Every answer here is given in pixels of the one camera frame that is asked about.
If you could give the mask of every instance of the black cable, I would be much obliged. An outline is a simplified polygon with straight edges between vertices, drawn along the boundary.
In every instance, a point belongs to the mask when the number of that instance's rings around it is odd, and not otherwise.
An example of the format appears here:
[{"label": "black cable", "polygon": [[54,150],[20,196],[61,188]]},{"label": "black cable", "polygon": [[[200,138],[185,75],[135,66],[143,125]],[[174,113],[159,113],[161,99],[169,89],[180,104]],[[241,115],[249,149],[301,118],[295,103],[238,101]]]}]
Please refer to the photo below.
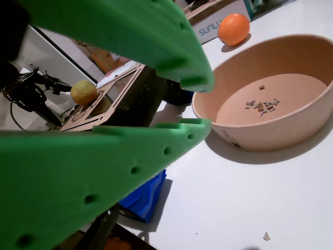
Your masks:
[{"label": "black cable", "polygon": [[12,114],[12,103],[10,103],[10,116],[12,118],[12,120],[15,122],[15,124],[23,131],[25,131],[25,129],[23,127],[21,127],[21,125],[15,120],[13,114]]},{"label": "black cable", "polygon": [[71,87],[71,85],[69,85],[68,83],[65,83],[65,82],[62,82],[62,81],[60,81],[60,83],[65,84],[65,85]]}]

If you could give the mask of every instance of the blue plastic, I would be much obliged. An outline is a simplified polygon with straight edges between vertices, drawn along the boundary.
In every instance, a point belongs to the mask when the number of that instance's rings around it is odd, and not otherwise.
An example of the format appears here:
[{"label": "blue plastic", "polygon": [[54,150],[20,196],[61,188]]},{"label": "blue plastic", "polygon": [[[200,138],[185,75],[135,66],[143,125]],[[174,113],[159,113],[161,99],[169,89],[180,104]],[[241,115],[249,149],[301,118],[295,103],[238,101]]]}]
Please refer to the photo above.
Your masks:
[{"label": "blue plastic", "polygon": [[166,178],[165,170],[122,199],[122,215],[149,223]]}]

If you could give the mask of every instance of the wooden frame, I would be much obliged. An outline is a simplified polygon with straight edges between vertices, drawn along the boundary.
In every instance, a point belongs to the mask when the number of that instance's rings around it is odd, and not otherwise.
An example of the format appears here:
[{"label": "wooden frame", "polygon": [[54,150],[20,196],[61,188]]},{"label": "wooden frame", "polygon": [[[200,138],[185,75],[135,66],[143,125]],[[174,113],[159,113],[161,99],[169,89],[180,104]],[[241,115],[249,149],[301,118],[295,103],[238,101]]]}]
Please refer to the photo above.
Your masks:
[{"label": "wooden frame", "polygon": [[235,1],[236,0],[210,0],[193,11],[190,10],[190,6],[192,5],[190,4],[185,7],[183,11],[190,24],[193,26]]},{"label": "wooden frame", "polygon": [[[100,87],[97,89],[98,91],[98,97],[97,99],[88,107],[80,106],[77,108],[76,112],[73,113],[73,115],[69,118],[69,120],[62,126],[60,131],[84,131],[84,130],[90,130],[93,128],[93,126],[100,125],[106,121],[109,120],[111,115],[114,113],[116,107],[120,103],[120,100],[125,96],[125,94],[129,91],[132,84],[135,82],[135,80],[138,78],[139,74],[142,72],[145,65],[139,64],[128,71],[124,72],[123,74],[117,76],[112,81],[108,82],[106,85]],[[121,90],[117,98],[114,100],[114,102],[111,104],[109,109],[100,114],[95,115],[93,117],[90,117],[90,114],[93,112],[94,108],[100,103],[100,101],[105,97],[105,95],[108,93],[108,91],[112,88],[112,86],[122,78],[132,74],[132,77],[128,81],[128,83],[125,85],[125,87]]]}]

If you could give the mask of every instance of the hole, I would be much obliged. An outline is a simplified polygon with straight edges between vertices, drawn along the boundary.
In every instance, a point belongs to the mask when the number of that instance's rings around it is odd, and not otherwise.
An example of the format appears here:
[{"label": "hole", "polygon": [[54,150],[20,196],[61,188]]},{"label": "hole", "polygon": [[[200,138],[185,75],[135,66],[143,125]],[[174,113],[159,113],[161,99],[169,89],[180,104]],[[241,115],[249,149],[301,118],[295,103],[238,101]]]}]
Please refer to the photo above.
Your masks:
[{"label": "hole", "polygon": [[171,154],[171,148],[170,147],[166,147],[164,150],[164,155],[170,155]]},{"label": "hole", "polygon": [[25,234],[18,239],[16,245],[19,248],[26,248],[31,246],[32,243],[33,243],[33,236],[30,234]]},{"label": "hole", "polygon": [[188,138],[189,140],[193,140],[193,139],[194,139],[194,134],[189,134],[189,135],[187,136],[187,138]]},{"label": "hole", "polygon": [[240,148],[240,146],[239,146],[238,143],[233,143],[233,145],[234,145],[235,147],[239,147],[239,148]]},{"label": "hole", "polygon": [[139,171],[140,171],[139,167],[133,167],[133,168],[131,169],[131,174],[139,173]]},{"label": "hole", "polygon": [[180,26],[181,26],[182,30],[185,30],[186,26],[185,26],[185,24],[183,22],[181,22]]},{"label": "hole", "polygon": [[98,196],[95,194],[87,195],[84,199],[85,204],[91,204],[98,200]]}]

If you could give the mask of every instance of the wall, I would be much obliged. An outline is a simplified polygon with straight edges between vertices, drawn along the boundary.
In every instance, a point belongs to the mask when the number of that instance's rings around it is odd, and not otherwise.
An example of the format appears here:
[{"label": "wall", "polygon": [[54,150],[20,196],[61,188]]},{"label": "wall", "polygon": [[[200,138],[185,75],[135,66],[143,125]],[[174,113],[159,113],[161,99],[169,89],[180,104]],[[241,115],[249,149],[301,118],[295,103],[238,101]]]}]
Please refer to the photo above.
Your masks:
[{"label": "wall", "polygon": [[96,81],[104,77],[102,71],[74,44],[74,42],[58,33],[43,28],[40,30],[57,44],[67,55],[69,55],[78,65],[80,65]]}]

